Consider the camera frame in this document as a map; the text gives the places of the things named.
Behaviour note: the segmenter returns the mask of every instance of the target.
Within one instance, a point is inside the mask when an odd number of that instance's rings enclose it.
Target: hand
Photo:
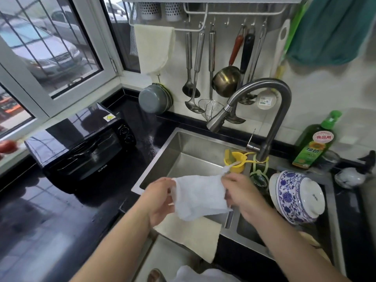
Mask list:
[[[135,207],[146,211],[151,227],[159,225],[169,213],[175,211],[175,206],[170,205],[172,198],[169,195],[173,186],[176,186],[176,182],[171,178],[159,178],[150,183],[137,200]]]
[[[247,222],[252,223],[260,212],[271,209],[247,176],[230,173],[222,177],[222,184],[227,189],[228,205],[238,206]]]

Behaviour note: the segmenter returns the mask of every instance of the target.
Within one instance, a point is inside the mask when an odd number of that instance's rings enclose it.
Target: sink basin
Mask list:
[[[132,191],[141,195],[151,182],[163,176],[174,178],[186,175],[219,175],[224,166],[224,151],[228,148],[233,151],[245,152],[245,148],[241,146],[176,128],[134,185]],[[289,165],[287,160],[276,156],[269,156],[268,164],[268,178],[283,170],[302,172]],[[265,164],[257,165],[261,170],[264,170],[264,166]],[[252,163],[246,163],[243,173],[250,174],[252,167]],[[345,275],[332,178],[330,174],[307,174],[307,176],[319,183],[323,189],[326,197],[326,209],[315,224],[294,227],[298,231],[311,234],[320,242],[332,263]],[[259,190],[273,207],[268,191],[262,188]],[[222,225],[221,235],[274,259],[256,229],[242,217],[238,208],[234,207],[233,212],[210,215],[207,218]]]

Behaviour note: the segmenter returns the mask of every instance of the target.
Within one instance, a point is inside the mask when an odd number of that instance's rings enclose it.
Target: wet countertop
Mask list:
[[[121,215],[119,207],[124,200],[127,199],[125,207],[130,208],[137,199],[130,189],[171,132],[181,127],[213,136],[203,122],[144,113],[137,98],[132,96],[124,96],[117,103],[110,109],[125,118],[137,145],[133,151],[120,156],[117,166],[107,170],[95,185],[86,187],[80,194],[66,194],[52,185],[29,158],[31,164],[17,167],[20,175],[27,170],[0,193],[1,282],[68,281]],[[224,135],[234,133],[235,138]],[[239,145],[244,145],[248,136],[230,129],[215,135]],[[283,157],[285,152],[281,149],[272,154]],[[372,280],[376,260],[369,244],[371,238],[360,194],[341,189],[336,192],[348,277],[353,281],[365,280],[365,277]],[[220,252],[227,248],[226,243],[220,238]]]

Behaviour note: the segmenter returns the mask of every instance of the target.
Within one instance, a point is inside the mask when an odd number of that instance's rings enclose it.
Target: gray bowl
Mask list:
[[[145,112],[156,115],[165,112],[171,106],[166,91],[155,83],[140,92],[138,102]]]

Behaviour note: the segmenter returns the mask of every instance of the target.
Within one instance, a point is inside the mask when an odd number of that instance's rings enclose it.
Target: teal towel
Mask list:
[[[313,0],[287,56],[302,65],[341,65],[359,53],[373,24],[376,0]]]

